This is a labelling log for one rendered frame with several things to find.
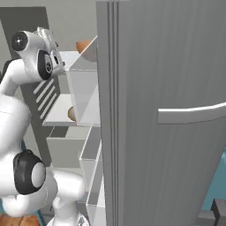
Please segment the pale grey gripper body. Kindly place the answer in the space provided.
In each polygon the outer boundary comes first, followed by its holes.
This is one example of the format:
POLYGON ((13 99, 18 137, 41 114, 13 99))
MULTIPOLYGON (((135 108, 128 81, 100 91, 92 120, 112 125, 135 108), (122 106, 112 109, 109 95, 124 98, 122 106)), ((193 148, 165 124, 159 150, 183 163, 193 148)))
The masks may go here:
POLYGON ((38 26, 37 34, 41 38, 41 50, 45 50, 49 54, 51 52, 58 52, 57 42, 53 36, 53 33, 50 30, 38 26))

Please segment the white fridge shelf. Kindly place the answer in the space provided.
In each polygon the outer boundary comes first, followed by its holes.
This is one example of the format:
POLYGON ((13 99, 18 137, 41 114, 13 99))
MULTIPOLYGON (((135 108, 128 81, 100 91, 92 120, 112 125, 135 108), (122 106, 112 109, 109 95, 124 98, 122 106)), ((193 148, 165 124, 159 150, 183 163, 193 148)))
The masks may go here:
POLYGON ((76 126, 67 113, 72 106, 71 96, 69 94, 60 94, 50 112, 44 119, 43 126, 76 126))
POLYGON ((60 51, 59 52, 63 62, 64 68, 69 71, 70 67, 74 64, 74 62, 79 58, 78 51, 60 51))

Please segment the white fridge drawer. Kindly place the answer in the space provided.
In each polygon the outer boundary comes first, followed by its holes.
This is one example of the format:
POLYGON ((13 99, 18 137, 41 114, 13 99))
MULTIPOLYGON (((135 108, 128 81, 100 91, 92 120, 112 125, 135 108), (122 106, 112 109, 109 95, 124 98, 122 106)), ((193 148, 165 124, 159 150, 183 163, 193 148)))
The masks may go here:
POLYGON ((55 168, 78 168, 85 139, 47 138, 52 165, 55 168))

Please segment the grey fridge door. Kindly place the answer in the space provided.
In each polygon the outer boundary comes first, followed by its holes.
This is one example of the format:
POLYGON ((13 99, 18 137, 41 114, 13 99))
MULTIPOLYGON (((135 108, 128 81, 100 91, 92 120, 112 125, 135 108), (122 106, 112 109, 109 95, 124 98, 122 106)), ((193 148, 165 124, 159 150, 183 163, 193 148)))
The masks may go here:
POLYGON ((158 109, 226 102, 226 0, 98 0, 107 226, 195 226, 226 117, 158 124, 158 109))

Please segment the orange-brown round food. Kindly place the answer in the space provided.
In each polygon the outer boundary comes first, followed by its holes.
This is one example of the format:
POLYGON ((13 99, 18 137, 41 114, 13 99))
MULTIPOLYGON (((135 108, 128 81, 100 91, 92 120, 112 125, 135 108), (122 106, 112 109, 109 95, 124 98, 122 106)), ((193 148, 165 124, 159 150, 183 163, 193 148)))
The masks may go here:
POLYGON ((90 43, 91 43, 91 40, 77 41, 76 42, 76 50, 79 53, 81 53, 90 43))

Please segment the tan round food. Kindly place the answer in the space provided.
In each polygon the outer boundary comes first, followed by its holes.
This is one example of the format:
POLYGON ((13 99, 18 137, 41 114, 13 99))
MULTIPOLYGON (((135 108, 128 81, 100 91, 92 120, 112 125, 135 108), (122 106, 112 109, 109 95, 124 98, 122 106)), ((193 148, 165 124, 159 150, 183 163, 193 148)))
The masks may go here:
POLYGON ((76 121, 75 113, 73 107, 70 107, 67 112, 67 116, 72 120, 76 121))

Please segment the dark grey block fixture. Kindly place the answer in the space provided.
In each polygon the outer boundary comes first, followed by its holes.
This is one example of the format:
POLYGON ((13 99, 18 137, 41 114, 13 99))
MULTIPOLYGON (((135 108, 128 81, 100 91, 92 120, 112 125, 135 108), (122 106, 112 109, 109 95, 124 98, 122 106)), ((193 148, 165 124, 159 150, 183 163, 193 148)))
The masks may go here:
POLYGON ((197 226, 226 226, 226 200, 214 199, 210 210, 201 210, 197 226))

